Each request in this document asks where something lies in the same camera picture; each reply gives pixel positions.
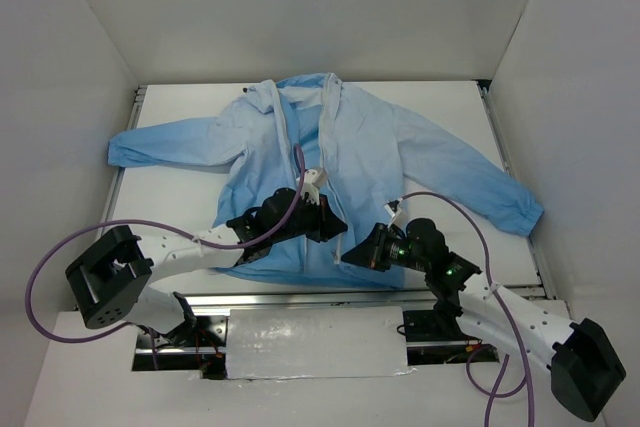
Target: white cable clip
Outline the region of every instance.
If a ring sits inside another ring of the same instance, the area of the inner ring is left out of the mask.
[[[304,184],[300,196],[303,199],[307,198],[312,204],[320,205],[320,189],[326,184],[327,178],[327,173],[319,167],[307,169],[304,173]]]
[[[483,300],[489,300],[491,296],[496,292],[496,290],[498,290],[500,287],[502,286],[499,283],[492,282],[491,285],[489,285],[489,295],[485,296]]]
[[[200,237],[198,234],[195,234],[193,236],[193,239],[191,239],[191,242],[195,242],[196,244],[198,244],[198,247],[199,247],[198,255],[200,256],[200,258],[204,257],[204,249],[202,248],[202,237]]]
[[[404,211],[400,208],[400,202],[402,202],[402,198],[392,200],[391,202],[384,204],[384,210],[386,210],[391,217],[387,227],[391,227],[392,225],[397,225],[399,227],[406,223],[407,218]]]

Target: jacket zipper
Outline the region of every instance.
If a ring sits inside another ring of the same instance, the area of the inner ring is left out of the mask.
[[[320,113],[320,123],[318,125],[318,146],[320,147],[320,167],[324,169],[324,149],[322,147],[323,144],[323,140],[322,140],[322,133],[324,131],[324,117],[326,115],[326,103],[327,103],[327,93],[329,91],[329,82],[330,82],[331,76],[329,76],[327,78],[327,81],[324,85],[323,91],[322,91],[322,112]],[[338,199],[338,196],[336,195],[335,191],[333,190],[333,187],[331,187],[331,176],[329,175],[329,178],[327,179],[327,190],[333,195],[333,198],[336,201],[336,205],[338,206],[338,217],[340,218],[340,220],[342,220],[345,224],[346,222],[346,217],[344,215],[344,212],[342,210],[342,206],[340,205],[340,200]],[[338,235],[338,241],[336,242],[336,250],[335,252],[333,252],[333,263],[334,264],[339,264],[340,263],[340,256],[342,255],[342,235],[340,234]]]
[[[291,166],[291,169],[293,171],[293,183],[295,185],[296,184],[297,175],[296,175],[296,167],[291,164],[291,153],[292,153],[293,149],[291,147],[291,142],[289,142],[289,131],[288,131],[288,128],[287,128],[287,119],[284,116],[284,112],[282,110],[282,105],[280,105],[280,93],[278,92],[278,88],[275,87],[275,86],[274,86],[274,88],[276,90],[275,94],[278,96],[277,97],[278,105],[280,106],[280,113],[282,114],[282,118],[283,118],[283,120],[282,120],[282,124],[283,124],[282,131],[284,132],[284,138],[285,138],[285,142],[286,142],[287,152],[289,153],[287,158],[289,160],[289,165]],[[309,242],[309,239],[307,239],[305,237],[304,238],[304,242],[302,243],[303,250],[304,250],[304,253],[303,253],[303,255],[304,255],[304,258],[303,258],[304,265],[302,265],[303,272],[306,270],[306,265],[307,265],[307,242]]]

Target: light blue jacket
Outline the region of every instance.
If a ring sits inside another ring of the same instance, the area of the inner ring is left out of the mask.
[[[405,108],[384,102],[334,74],[256,84],[219,117],[123,132],[109,163],[212,166],[232,163],[214,225],[257,206],[280,187],[295,188],[292,146],[308,167],[329,174],[323,188],[349,230],[325,243],[282,242],[257,262],[228,271],[251,280],[402,288],[403,269],[381,273],[339,262],[387,222],[383,205],[403,192],[403,177],[487,217],[505,232],[528,235],[542,214],[533,195],[471,146]]]

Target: white wall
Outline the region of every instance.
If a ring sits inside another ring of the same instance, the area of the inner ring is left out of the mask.
[[[535,231],[560,294],[629,371],[606,409],[640,406],[640,0],[530,0],[491,86],[516,174],[546,208]]]
[[[0,12],[0,411],[17,426],[47,348],[24,314],[26,279],[64,234],[99,219],[106,141],[126,125],[135,82],[83,0],[0,0]],[[63,265],[79,248],[39,283],[49,328],[72,305]]]
[[[526,0],[88,0],[146,83],[490,78]]]

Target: jacket sleeve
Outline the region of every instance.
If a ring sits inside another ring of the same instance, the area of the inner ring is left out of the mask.
[[[533,194],[480,152],[410,110],[393,106],[404,175],[486,217],[498,229],[528,235],[543,209]]]
[[[109,141],[108,162],[119,167],[226,164],[244,152],[249,130],[223,116],[129,130]]]

